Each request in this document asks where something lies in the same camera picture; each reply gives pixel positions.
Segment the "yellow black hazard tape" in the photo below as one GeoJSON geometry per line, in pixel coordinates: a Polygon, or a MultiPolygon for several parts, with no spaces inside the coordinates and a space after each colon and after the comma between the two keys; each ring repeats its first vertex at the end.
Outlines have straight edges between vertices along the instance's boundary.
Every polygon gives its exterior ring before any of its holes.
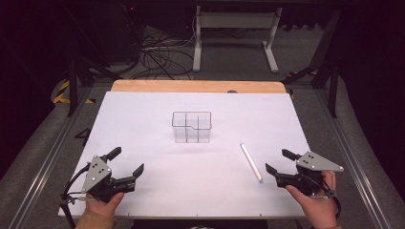
{"type": "Polygon", "coordinates": [[[64,98],[63,94],[67,91],[68,87],[70,85],[70,81],[68,79],[66,79],[60,86],[56,96],[53,99],[53,103],[57,104],[57,103],[62,103],[62,104],[69,104],[70,103],[70,99],[69,98],[64,98]]]}

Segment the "black tripod stand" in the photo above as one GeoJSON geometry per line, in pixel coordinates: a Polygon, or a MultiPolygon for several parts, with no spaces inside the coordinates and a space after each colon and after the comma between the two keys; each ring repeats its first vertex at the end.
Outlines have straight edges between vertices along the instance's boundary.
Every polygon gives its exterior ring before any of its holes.
{"type": "Polygon", "coordinates": [[[68,196],[62,195],[59,200],[59,207],[62,209],[63,213],[65,214],[65,217],[70,225],[70,228],[75,229],[75,221],[72,217],[72,214],[71,214],[71,211],[69,208],[69,200],[70,199],[68,196]]]}

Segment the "person's left hand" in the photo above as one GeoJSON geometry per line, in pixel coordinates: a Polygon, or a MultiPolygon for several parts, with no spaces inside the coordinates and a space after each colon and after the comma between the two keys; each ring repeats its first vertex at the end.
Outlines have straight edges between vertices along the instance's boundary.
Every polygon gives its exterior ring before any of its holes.
{"type": "Polygon", "coordinates": [[[115,211],[122,202],[123,198],[123,193],[117,193],[110,199],[109,202],[99,200],[87,201],[86,209],[103,217],[113,218],[115,216],[115,211]]]}

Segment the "white metal desk frame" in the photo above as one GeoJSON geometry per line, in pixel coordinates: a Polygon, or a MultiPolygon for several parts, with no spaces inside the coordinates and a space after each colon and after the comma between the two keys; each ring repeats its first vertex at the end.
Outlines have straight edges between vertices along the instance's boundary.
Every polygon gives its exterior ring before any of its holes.
{"type": "Polygon", "coordinates": [[[262,42],[267,63],[273,73],[279,72],[272,44],[282,15],[282,8],[272,12],[208,12],[196,7],[194,22],[195,48],[193,71],[201,69],[202,29],[263,29],[269,30],[268,39],[262,42]]]}

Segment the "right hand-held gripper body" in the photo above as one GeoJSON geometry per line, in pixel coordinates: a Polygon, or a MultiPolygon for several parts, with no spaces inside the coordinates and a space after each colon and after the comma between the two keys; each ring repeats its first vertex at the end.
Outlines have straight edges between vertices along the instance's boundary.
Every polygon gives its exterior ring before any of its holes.
{"type": "Polygon", "coordinates": [[[275,176],[277,186],[280,188],[285,188],[287,185],[294,186],[307,197],[313,196],[321,189],[325,192],[329,191],[323,184],[323,171],[344,171],[343,166],[319,156],[312,151],[306,152],[298,160],[295,160],[295,162],[297,173],[295,175],[278,173],[275,176]]]}

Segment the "aluminium floor rail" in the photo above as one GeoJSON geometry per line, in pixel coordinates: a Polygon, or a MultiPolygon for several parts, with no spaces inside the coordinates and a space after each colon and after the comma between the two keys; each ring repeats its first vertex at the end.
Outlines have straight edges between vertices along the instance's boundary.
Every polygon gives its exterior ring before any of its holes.
{"type": "Polygon", "coordinates": [[[366,176],[361,164],[353,153],[352,147],[348,141],[347,136],[340,124],[337,117],[333,117],[329,109],[329,102],[325,94],[321,90],[314,91],[318,102],[323,108],[330,125],[333,128],[333,133],[337,137],[339,149],[344,158],[347,169],[350,171],[355,186],[361,196],[365,206],[371,216],[376,229],[393,229],[389,219],[385,216],[382,208],[378,202],[377,196],[373,190],[373,187],[366,176]]]}
{"type": "Polygon", "coordinates": [[[57,162],[61,150],[65,145],[67,135],[72,129],[76,117],[78,116],[81,108],[83,107],[85,100],[91,92],[90,87],[84,87],[78,96],[78,104],[71,116],[67,116],[64,120],[61,130],[59,131],[57,138],[55,139],[51,150],[47,153],[40,169],[35,174],[31,183],[30,189],[24,196],[17,212],[15,213],[8,229],[22,229],[26,223],[29,214],[32,211],[33,206],[37,202],[43,188],[45,187],[48,178],[53,170],[55,163],[57,162]]]}

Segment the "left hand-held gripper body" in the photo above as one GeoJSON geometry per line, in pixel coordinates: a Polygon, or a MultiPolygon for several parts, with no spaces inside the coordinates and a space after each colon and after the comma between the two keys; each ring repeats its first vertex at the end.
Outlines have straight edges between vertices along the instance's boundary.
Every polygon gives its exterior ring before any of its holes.
{"type": "Polygon", "coordinates": [[[115,156],[94,156],[89,171],[85,177],[82,193],[89,193],[95,199],[108,203],[118,193],[129,193],[135,191],[136,177],[113,178],[112,169],[107,161],[115,156]]]}

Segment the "person's right hand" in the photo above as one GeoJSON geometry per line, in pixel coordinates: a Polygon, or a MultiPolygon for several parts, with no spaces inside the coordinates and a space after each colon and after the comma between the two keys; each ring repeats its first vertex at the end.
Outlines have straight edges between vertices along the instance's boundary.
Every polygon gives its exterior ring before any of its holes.
{"type": "Polygon", "coordinates": [[[320,227],[338,225],[335,216],[336,206],[332,199],[307,197],[291,185],[287,185],[286,189],[300,204],[307,220],[312,226],[320,227]]]}

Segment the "white table cover sheet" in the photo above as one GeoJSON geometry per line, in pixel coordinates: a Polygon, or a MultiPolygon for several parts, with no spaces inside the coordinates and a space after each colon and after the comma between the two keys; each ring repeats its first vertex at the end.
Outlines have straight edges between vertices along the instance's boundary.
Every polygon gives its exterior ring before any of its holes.
{"type": "Polygon", "coordinates": [[[115,178],[144,172],[116,214],[127,219],[300,218],[299,204],[276,185],[266,164],[292,174],[283,149],[305,153],[309,145],[288,94],[108,92],[77,165],[114,148],[115,178]],[[177,143],[173,112],[210,112],[208,143],[177,143]],[[244,143],[263,183],[255,177],[244,143]]]}

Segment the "white pen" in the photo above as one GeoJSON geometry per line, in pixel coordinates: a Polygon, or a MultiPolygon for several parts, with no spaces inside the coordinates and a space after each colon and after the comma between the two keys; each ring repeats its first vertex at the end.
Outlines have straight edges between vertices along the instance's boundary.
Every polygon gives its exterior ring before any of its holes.
{"type": "Polygon", "coordinates": [[[256,166],[256,164],[255,164],[253,158],[251,157],[251,155],[250,155],[248,149],[246,148],[246,146],[244,145],[244,143],[240,143],[240,147],[241,147],[241,149],[242,149],[242,151],[243,151],[243,153],[244,153],[244,155],[245,155],[245,157],[246,157],[246,159],[247,159],[247,161],[248,161],[250,167],[252,168],[252,171],[253,171],[255,177],[258,179],[258,181],[259,181],[260,183],[263,183],[263,181],[264,181],[264,180],[263,180],[263,177],[262,177],[262,175],[260,174],[260,171],[258,170],[258,168],[257,168],[257,166],[256,166]]]}

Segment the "clear acrylic organizer box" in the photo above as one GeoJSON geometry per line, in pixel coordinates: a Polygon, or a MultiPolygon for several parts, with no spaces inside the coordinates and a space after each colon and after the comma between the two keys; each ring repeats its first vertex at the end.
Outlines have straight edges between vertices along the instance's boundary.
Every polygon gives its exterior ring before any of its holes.
{"type": "Polygon", "coordinates": [[[173,112],[172,128],[177,143],[208,143],[212,129],[210,112],[173,112]]]}

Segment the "black metal stand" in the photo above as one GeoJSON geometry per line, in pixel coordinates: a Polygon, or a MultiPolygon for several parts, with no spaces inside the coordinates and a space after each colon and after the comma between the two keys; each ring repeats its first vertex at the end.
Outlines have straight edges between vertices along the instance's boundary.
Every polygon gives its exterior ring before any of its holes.
{"type": "Polygon", "coordinates": [[[341,10],[334,10],[327,26],[324,29],[324,33],[320,39],[320,42],[315,50],[315,53],[307,68],[304,68],[298,73],[292,73],[286,79],[282,80],[284,85],[289,85],[292,82],[306,76],[313,72],[316,72],[314,78],[311,81],[313,89],[322,89],[327,82],[330,82],[329,97],[328,97],[328,109],[330,115],[337,118],[336,115],[336,97],[337,97],[337,85],[338,85],[338,71],[336,66],[335,54],[332,51],[331,43],[334,37],[334,31],[338,24],[341,10]]]}
{"type": "Polygon", "coordinates": [[[84,87],[92,87],[95,82],[92,74],[90,73],[90,69],[94,69],[110,79],[120,80],[120,76],[107,70],[106,68],[97,64],[95,61],[92,61],[91,59],[84,56],[74,57],[69,63],[68,67],[68,79],[70,83],[70,109],[68,116],[72,116],[78,107],[77,81],[80,81],[84,87]]]}

